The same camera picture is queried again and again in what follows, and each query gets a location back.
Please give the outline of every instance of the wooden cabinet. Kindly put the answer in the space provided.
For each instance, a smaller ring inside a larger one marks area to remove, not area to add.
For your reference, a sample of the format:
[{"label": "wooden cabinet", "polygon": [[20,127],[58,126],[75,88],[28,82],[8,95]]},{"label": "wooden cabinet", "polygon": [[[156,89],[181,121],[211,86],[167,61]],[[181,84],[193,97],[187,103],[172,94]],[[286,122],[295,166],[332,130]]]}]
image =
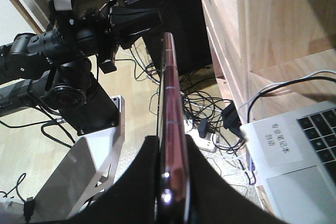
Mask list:
[{"label": "wooden cabinet", "polygon": [[[202,1],[214,62],[236,106],[267,84],[336,69],[336,0]],[[334,83],[308,81],[260,99],[252,114],[259,120],[323,100],[336,100]]]}]

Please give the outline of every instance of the white label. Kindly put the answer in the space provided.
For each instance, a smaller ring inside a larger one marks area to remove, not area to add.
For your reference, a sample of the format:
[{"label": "white label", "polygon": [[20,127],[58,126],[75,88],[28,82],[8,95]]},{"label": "white label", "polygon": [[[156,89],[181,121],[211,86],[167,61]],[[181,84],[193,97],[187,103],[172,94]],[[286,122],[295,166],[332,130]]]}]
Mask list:
[{"label": "white label", "polygon": [[301,153],[284,119],[276,117],[255,125],[260,145],[270,167],[302,160]]}]

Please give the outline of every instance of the keyboard key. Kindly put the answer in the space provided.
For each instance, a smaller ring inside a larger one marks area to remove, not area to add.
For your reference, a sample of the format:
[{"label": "keyboard key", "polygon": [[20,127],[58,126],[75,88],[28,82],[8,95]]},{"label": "keyboard key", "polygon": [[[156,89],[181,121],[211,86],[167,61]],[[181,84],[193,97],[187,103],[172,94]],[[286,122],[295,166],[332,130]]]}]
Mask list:
[{"label": "keyboard key", "polygon": [[310,143],[316,151],[327,148],[324,141],[320,138],[314,139],[314,140],[310,141]]},{"label": "keyboard key", "polygon": [[336,136],[335,135],[325,136],[324,140],[327,142],[329,147],[336,146]]},{"label": "keyboard key", "polygon": [[328,149],[319,151],[317,154],[319,154],[319,157],[323,162],[332,161],[334,159]]},{"label": "keyboard key", "polygon": [[322,136],[330,135],[332,133],[331,129],[320,114],[312,115],[311,119],[313,120],[314,124],[316,125]]},{"label": "keyboard key", "polygon": [[322,113],[332,127],[336,127],[336,114],[332,110]]},{"label": "keyboard key", "polygon": [[298,122],[304,130],[313,127],[313,124],[310,122],[309,118],[301,118],[298,120]]},{"label": "keyboard key", "polygon": [[308,129],[304,131],[307,138],[314,139],[320,137],[319,133],[314,128]]},{"label": "keyboard key", "polygon": [[331,148],[331,152],[336,156],[336,147]]},{"label": "keyboard key", "polygon": [[329,172],[330,177],[336,182],[336,162],[329,162],[324,164],[327,171]]}]

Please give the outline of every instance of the robotic arm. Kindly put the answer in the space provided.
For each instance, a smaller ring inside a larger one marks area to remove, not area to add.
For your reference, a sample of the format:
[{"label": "robotic arm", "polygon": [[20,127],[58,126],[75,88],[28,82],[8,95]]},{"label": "robotic arm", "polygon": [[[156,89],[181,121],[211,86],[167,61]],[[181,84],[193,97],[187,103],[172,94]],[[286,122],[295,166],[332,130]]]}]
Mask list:
[{"label": "robotic arm", "polygon": [[81,16],[75,0],[50,0],[52,29],[18,34],[0,47],[0,84],[26,79],[0,89],[0,116],[41,105],[59,110],[78,135],[117,124],[117,108],[93,77],[87,57],[97,55],[103,73],[116,71],[118,47],[128,49],[161,23],[157,9],[128,9],[110,0]]}]

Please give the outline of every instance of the power strip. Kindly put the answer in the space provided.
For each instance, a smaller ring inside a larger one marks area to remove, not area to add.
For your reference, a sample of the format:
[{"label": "power strip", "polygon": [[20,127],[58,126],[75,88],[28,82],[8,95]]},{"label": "power strip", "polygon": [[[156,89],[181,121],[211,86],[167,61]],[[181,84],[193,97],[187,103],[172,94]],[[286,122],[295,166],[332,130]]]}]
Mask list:
[{"label": "power strip", "polygon": [[192,120],[184,120],[184,132],[193,138],[195,144],[201,150],[207,152],[216,152],[217,147],[214,145],[214,143],[217,143],[216,134],[208,132],[206,133],[205,138],[201,138],[198,134],[198,130],[193,129]]}]

